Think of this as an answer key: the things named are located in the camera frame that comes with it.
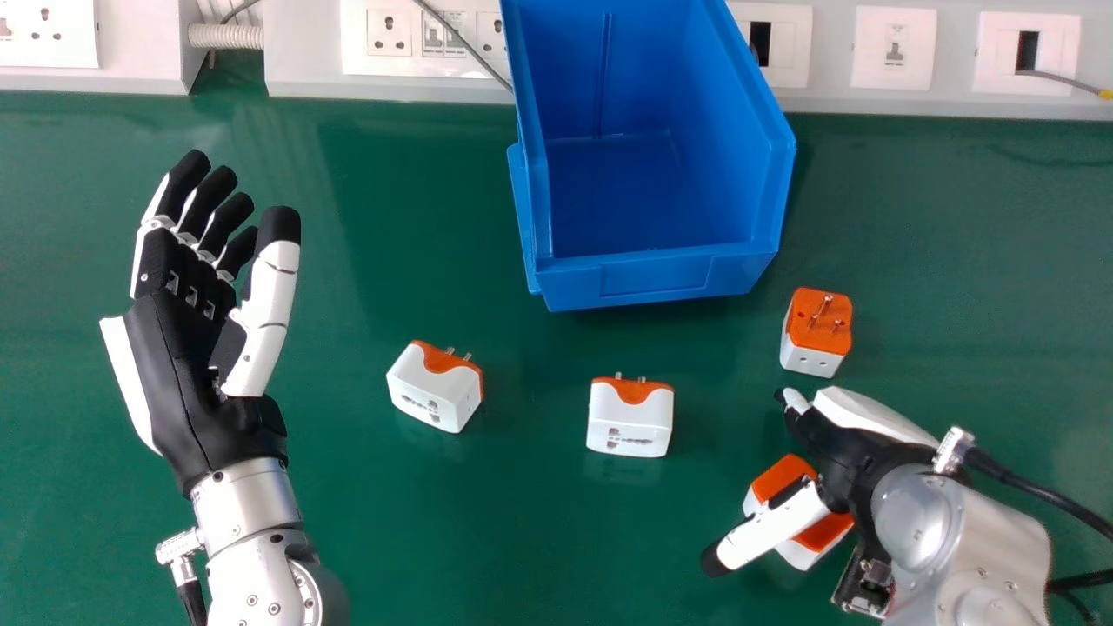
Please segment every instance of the black cable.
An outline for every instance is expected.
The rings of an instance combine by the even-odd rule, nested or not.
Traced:
[[[1070,603],[1074,607],[1074,610],[1078,612],[1086,626],[1101,626],[1101,619],[1097,618],[1094,612],[1090,610],[1090,607],[1085,603],[1078,599],[1078,596],[1075,596],[1071,591],[1057,591],[1056,595]]]
[[[1041,487],[1040,485],[1016,476],[1012,471],[1005,469],[1005,467],[998,463],[993,457],[982,451],[981,448],[972,448],[966,453],[965,462],[966,464],[988,475],[991,478],[1004,485],[1020,489],[1030,496],[1035,496],[1045,502],[1058,507],[1063,511],[1071,513],[1074,518],[1078,519],[1086,526],[1101,532],[1102,536],[1110,541],[1113,541],[1113,524],[1110,524],[1109,520],[1102,518],[1100,515],[1087,509],[1086,507],[1083,507],[1078,502],[1075,502],[1071,498],[1058,493],[1057,491],[1053,491],[1046,487]],[[1100,585],[1109,585],[1110,583],[1113,583],[1113,569],[1102,569],[1075,576],[1067,576],[1064,578],[1056,578],[1047,583],[1047,591],[1063,595],[1070,589],[1097,587]]]

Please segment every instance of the cable connector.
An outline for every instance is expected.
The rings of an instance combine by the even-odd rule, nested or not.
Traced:
[[[974,436],[953,426],[943,438],[943,443],[935,451],[932,469],[942,476],[952,476],[966,460],[966,452],[974,448]]]

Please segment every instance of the green table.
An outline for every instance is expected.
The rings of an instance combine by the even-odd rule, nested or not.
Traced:
[[[274,100],[256,61],[221,61],[188,99],[0,96],[6,626],[185,624],[152,548],[191,512],[97,320],[125,310],[136,221],[195,146],[304,216],[270,393],[355,625],[869,624],[828,604],[849,545],[807,575],[697,567],[789,449],[774,389],[824,384],[777,364],[801,284],[855,300],[838,384],[1113,513],[1113,126],[794,116],[784,246],[751,294],[553,315],[525,291],[510,108]],[[486,372],[461,436],[390,404],[414,338]],[[589,382],[615,370],[676,387],[668,458],[584,448]],[[1045,520],[1060,574],[1113,563],[1081,524],[986,490]]]

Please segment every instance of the gray cable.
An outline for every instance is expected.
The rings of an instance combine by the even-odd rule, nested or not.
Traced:
[[[1046,78],[1047,80],[1054,80],[1055,82],[1062,82],[1063,85],[1070,85],[1076,89],[1082,89],[1083,91],[1090,91],[1094,96],[1101,96],[1106,91],[1101,87],[1094,87],[1081,80],[1074,80],[1073,78],[1067,78],[1065,76],[1060,76],[1057,74],[1052,74],[1050,71],[1040,71],[1036,69],[1021,69],[1016,70],[1016,76],[1034,76],[1036,78]]]
[[[255,2],[258,2],[259,0],[247,0],[247,1],[252,2],[252,3],[255,3]],[[418,7],[422,8],[423,11],[425,11],[426,13],[429,13],[433,19],[435,19],[436,21],[441,22],[441,26],[443,26],[445,30],[447,30],[449,32],[451,32],[453,35],[453,37],[456,38],[457,41],[460,41],[461,43],[463,43],[464,45],[464,49],[466,49],[469,51],[469,53],[471,53],[472,58],[474,58],[476,61],[479,61],[480,66],[482,66],[483,69],[489,75],[491,75],[491,78],[493,78],[496,81],[499,81],[499,85],[502,85],[506,89],[506,91],[510,91],[511,94],[514,92],[514,88],[510,86],[510,82],[508,82],[505,78],[503,78],[498,71],[495,71],[494,68],[491,67],[491,63],[489,63],[486,61],[486,59],[484,59],[479,53],[479,51],[475,48],[472,48],[472,45],[469,43],[466,39],[464,39],[463,37],[461,37],[460,31],[456,30],[455,27],[453,27],[451,23],[449,23],[449,20],[444,19],[444,17],[441,16],[440,11],[437,11],[436,9],[434,9],[433,7],[431,7],[429,4],[429,2],[426,2],[425,0],[414,0],[414,4],[417,4]]]
[[[223,18],[220,18],[220,23],[230,22],[232,18],[238,16],[239,13],[243,13],[244,11],[250,9],[252,7],[258,4],[262,1],[263,0],[244,0],[243,2],[239,3],[238,7],[228,11]]]

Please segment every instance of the black port opening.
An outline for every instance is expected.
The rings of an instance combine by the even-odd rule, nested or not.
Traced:
[[[769,39],[772,36],[772,22],[750,22],[750,49],[759,67],[769,67]]]
[[[1021,45],[1016,47],[1016,71],[1032,71],[1036,69],[1036,48],[1038,46],[1038,30],[1021,31]]]

